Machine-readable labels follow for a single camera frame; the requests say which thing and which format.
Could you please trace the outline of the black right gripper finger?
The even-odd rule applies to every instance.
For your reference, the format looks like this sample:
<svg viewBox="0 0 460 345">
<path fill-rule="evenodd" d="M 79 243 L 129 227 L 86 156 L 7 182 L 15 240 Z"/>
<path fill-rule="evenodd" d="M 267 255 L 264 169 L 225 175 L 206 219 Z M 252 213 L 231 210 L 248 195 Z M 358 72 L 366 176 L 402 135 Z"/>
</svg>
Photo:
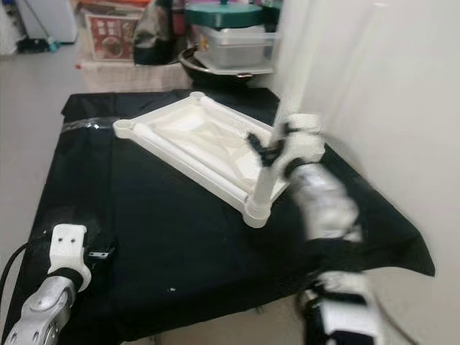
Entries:
<svg viewBox="0 0 460 345">
<path fill-rule="evenodd" d="M 259 136 L 250 132 L 247 134 L 247 141 L 251 149 L 256 152 L 259 159 L 274 159 L 275 158 L 275 147 L 269 145 L 269 147 L 263 147 L 262 140 Z"/>
</svg>

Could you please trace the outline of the white plastic children table top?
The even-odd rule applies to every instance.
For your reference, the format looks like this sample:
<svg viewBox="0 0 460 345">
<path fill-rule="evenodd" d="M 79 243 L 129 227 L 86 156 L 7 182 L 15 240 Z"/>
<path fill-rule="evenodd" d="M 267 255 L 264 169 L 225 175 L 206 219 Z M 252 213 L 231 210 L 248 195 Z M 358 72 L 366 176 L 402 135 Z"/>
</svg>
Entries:
<svg viewBox="0 0 460 345">
<path fill-rule="evenodd" d="M 252 228 L 266 226 L 286 182 L 263 182 L 250 134 L 267 140 L 272 126 L 194 91 L 160 109 L 113 124 L 115 135 L 144 148 L 241 213 Z"/>
</svg>

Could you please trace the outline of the black wok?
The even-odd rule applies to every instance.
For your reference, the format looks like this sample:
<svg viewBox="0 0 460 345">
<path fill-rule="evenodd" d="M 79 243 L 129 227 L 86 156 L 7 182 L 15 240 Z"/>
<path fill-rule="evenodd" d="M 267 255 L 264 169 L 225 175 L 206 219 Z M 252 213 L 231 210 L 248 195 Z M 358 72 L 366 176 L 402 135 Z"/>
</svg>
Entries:
<svg viewBox="0 0 460 345">
<path fill-rule="evenodd" d="M 237 73 L 236 75 L 220 75 L 211 72 L 195 56 L 196 48 L 187 48 L 178 55 L 178 62 L 183 71 L 191 79 L 194 88 L 237 90 L 249 88 L 255 79 L 253 73 Z"/>
</svg>

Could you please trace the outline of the black tablecloth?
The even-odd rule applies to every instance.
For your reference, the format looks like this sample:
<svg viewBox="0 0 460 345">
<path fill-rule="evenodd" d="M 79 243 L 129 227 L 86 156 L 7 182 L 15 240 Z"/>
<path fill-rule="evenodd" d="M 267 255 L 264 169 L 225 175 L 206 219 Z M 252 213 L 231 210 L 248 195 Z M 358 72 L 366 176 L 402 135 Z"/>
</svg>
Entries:
<svg viewBox="0 0 460 345">
<path fill-rule="evenodd" d="M 83 93 L 66 99 L 63 123 L 130 119 L 190 90 Z M 111 129 L 59 132 L 33 236 L 58 223 L 90 221 L 114 234 L 117 249 L 79 293 L 60 332 L 62 345 L 122 345 L 294 295 L 315 272 L 295 201 L 283 193 L 266 226 Z M 25 252 L 5 332 L 49 269 L 46 241 Z"/>
</svg>

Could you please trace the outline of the clear plastic storage box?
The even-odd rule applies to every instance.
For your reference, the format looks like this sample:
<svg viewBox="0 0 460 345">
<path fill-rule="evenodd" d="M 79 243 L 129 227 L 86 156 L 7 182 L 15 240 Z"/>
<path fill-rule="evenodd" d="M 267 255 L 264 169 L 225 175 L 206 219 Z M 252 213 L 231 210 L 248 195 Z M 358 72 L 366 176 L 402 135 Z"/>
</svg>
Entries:
<svg viewBox="0 0 460 345">
<path fill-rule="evenodd" d="M 277 34 L 263 25 L 251 27 L 193 26 L 198 35 L 195 58 L 214 73 L 270 73 Z"/>
</svg>

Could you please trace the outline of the clear tape strip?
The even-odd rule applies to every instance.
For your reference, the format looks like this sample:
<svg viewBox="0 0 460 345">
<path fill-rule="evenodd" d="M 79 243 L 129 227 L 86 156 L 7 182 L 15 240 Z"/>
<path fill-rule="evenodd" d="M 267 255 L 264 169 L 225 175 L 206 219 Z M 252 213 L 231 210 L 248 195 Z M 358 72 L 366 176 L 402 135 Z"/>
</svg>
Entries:
<svg viewBox="0 0 460 345">
<path fill-rule="evenodd" d="M 111 129 L 119 117 L 91 117 L 67 121 L 60 128 L 60 132 L 73 131 L 74 129 Z"/>
</svg>

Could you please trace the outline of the black bag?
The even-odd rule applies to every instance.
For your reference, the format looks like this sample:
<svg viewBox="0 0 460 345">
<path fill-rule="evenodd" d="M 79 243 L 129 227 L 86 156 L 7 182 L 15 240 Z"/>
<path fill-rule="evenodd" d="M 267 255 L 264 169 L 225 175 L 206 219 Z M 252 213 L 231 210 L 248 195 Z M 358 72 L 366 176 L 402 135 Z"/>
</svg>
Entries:
<svg viewBox="0 0 460 345">
<path fill-rule="evenodd" d="M 174 29 L 175 0 L 150 0 L 134 32 L 135 65 L 172 65 L 178 61 L 178 34 Z"/>
</svg>

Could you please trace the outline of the beige low bench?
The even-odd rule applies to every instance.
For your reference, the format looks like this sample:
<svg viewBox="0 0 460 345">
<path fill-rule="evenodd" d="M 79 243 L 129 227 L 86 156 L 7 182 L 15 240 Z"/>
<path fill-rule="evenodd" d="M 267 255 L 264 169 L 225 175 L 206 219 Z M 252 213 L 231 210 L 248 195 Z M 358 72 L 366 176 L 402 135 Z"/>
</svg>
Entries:
<svg viewBox="0 0 460 345">
<path fill-rule="evenodd" d="M 131 65 L 82 60 L 75 64 L 94 93 L 160 92 L 187 89 L 193 83 L 180 63 L 172 65 Z"/>
</svg>

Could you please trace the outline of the orange-lidded clear storage box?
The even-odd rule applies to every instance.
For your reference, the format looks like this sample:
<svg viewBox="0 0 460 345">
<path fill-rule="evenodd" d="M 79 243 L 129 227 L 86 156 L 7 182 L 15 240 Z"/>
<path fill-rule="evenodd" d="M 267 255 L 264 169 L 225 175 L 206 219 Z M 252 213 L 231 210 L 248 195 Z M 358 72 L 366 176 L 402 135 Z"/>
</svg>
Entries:
<svg viewBox="0 0 460 345">
<path fill-rule="evenodd" d="M 134 60 L 134 33 L 151 0 L 76 0 L 79 43 L 85 59 L 97 63 Z"/>
</svg>

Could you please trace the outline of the white fridge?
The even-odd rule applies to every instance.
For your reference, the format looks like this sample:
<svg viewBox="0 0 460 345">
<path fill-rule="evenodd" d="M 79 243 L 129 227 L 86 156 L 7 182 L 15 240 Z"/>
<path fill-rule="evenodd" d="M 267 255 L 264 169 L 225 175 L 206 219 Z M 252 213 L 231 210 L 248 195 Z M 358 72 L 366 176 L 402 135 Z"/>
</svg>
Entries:
<svg viewBox="0 0 460 345">
<path fill-rule="evenodd" d="M 78 40 L 78 23 L 68 0 L 14 0 L 27 37 L 73 44 Z"/>
</svg>

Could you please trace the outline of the long-handled broom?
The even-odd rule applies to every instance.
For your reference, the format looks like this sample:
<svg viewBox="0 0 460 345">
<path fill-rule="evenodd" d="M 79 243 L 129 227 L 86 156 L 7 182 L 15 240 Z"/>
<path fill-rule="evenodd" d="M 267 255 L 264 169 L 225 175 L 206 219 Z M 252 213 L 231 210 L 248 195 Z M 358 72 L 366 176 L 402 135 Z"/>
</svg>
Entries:
<svg viewBox="0 0 460 345">
<path fill-rule="evenodd" d="M 41 53 L 41 52 L 57 52 L 60 49 L 60 42 L 55 39 L 55 37 L 50 34 L 49 30 L 46 28 L 42 20 L 40 19 L 39 14 L 33 9 L 32 4 L 29 0 L 20 0 L 26 4 L 26 8 L 32 13 L 32 16 L 35 17 L 37 25 L 42 29 L 45 37 L 39 39 L 39 37 L 29 37 L 25 36 L 23 39 L 17 40 L 17 52 L 23 53 Z"/>
</svg>

